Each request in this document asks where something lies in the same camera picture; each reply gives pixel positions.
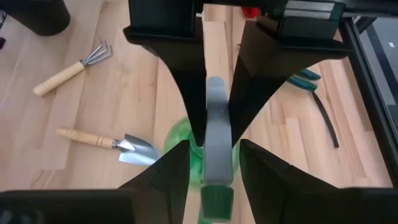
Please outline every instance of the black object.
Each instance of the black object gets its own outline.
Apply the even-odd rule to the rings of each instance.
[[[42,36],[58,34],[70,22],[63,0],[0,0],[0,10]]]
[[[365,56],[359,33],[352,20],[344,20],[340,24],[340,33],[343,41],[353,51],[348,58],[354,71],[355,79],[363,96],[374,133],[379,143],[381,153],[386,163],[392,184],[398,186],[398,133],[395,129],[387,106],[384,104],[381,93],[377,88],[375,74],[371,70]]]
[[[6,40],[2,37],[0,37],[0,50],[4,47],[4,44],[6,43]]]
[[[256,223],[396,223],[398,191],[337,189],[243,139],[240,163]]]
[[[312,94],[313,99],[315,100],[315,103],[317,104],[317,106],[319,108],[319,111],[322,114],[322,117],[323,117],[323,120],[326,123],[326,126],[328,127],[331,140],[333,141],[333,146],[335,148],[340,147],[340,145],[338,144],[336,131],[335,131],[334,127],[333,127],[333,124],[331,123],[331,120],[329,118],[328,113],[326,112],[325,107],[323,106],[323,103],[322,103],[321,99],[319,99],[318,95],[314,91],[311,91],[311,94]]]
[[[326,126],[328,127],[331,140],[333,141],[333,146],[335,148],[338,148],[340,145],[338,144],[336,131],[333,127],[333,124],[331,123],[329,115],[326,112],[326,109],[325,109],[321,99],[319,99],[318,95],[315,93],[315,90],[318,88],[318,86],[316,84],[313,84],[311,82],[304,80],[303,78],[299,78],[299,76],[307,78],[309,80],[319,80],[321,78],[321,76],[305,69],[305,70],[298,72],[297,76],[291,76],[290,78],[288,78],[287,82],[296,87],[299,87],[303,90],[307,90],[312,94],[312,97],[313,97],[315,103],[317,104],[319,111],[322,114],[323,120],[325,121]]]
[[[359,34],[362,34],[375,20],[375,17],[360,17],[358,21],[355,22]]]
[[[189,183],[182,141],[117,190],[31,190],[0,194],[3,223],[182,223]]]

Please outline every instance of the green bottle cap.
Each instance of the green bottle cap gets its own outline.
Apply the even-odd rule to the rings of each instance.
[[[228,222],[232,216],[234,190],[226,185],[207,185],[200,189],[201,212],[208,222]]]

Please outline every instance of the black plastic frame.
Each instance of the black plastic frame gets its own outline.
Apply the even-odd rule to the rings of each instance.
[[[394,127],[388,108],[377,87],[376,79],[365,56],[359,32],[352,19],[340,23],[340,33],[344,43],[353,51],[348,55],[355,79],[386,163],[391,182],[398,187],[398,133]]]

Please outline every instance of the black cable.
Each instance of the black cable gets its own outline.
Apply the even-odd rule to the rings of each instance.
[[[321,111],[321,114],[323,116],[323,119],[325,120],[326,126],[328,127],[331,140],[333,141],[333,145],[335,148],[338,148],[340,145],[338,144],[336,131],[333,128],[333,125],[330,121],[329,115],[326,112],[326,109],[325,109],[322,101],[319,99],[318,95],[314,91],[311,91],[311,93],[312,93],[313,99],[315,100],[315,103],[317,104],[319,110]]]

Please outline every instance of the red object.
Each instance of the red object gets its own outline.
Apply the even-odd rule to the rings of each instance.
[[[259,15],[259,9],[256,7],[241,7],[244,16],[253,19]]]

